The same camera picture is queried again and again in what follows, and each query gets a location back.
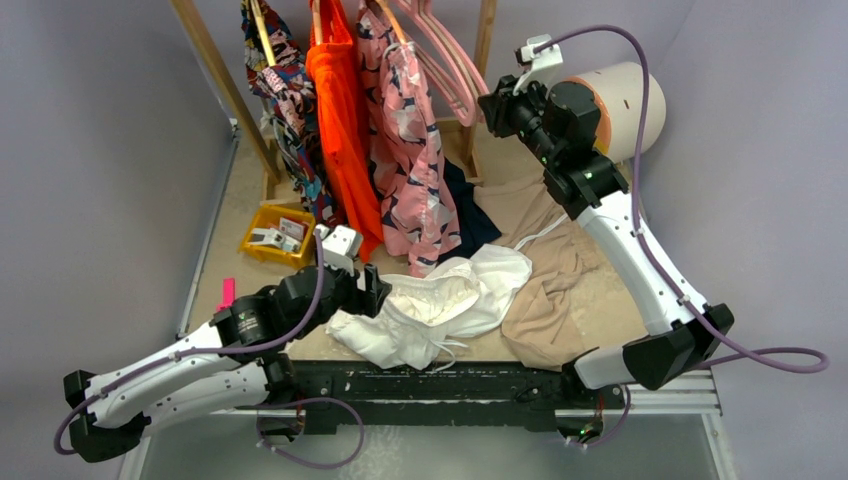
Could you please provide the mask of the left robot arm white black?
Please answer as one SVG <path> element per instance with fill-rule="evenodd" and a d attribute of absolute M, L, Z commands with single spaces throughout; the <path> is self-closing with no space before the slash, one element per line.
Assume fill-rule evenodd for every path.
<path fill-rule="evenodd" d="M 307 266 L 235 299 L 193 333 L 112 372 L 76 370 L 63 379 L 71 411 L 53 446 L 89 463 L 121 456 L 142 439 L 222 409 L 303 397 L 284 349 L 338 312 L 375 317 L 392 287 L 376 266 L 348 272 Z"/>

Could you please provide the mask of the white shorts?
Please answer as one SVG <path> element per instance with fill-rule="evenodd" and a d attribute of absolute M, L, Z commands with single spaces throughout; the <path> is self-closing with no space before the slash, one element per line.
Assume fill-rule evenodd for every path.
<path fill-rule="evenodd" d="M 422 370 L 441 354 L 455 360 L 467 339 L 501 333 L 531 271 L 524 254 L 485 244 L 470 258 L 448 259 L 423 278 L 387 275 L 392 292 L 375 318 L 338 312 L 325 332 L 381 368 Z"/>

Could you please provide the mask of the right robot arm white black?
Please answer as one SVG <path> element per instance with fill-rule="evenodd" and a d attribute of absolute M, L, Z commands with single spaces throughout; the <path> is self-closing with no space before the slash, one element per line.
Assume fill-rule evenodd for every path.
<path fill-rule="evenodd" d="M 505 75 L 478 104 L 490 133 L 517 136 L 543 165 L 549 194 L 601 248 L 647 331 L 564 364 L 564 399 L 584 407 L 601 388 L 625 383 L 657 390 L 707 361 L 720 344 L 716 335 L 733 325 L 733 314 L 687 283 L 647 224 L 633 224 L 638 205 L 629 185 L 595 147 L 601 111 L 594 93 L 571 81 L 522 87 L 517 77 Z"/>

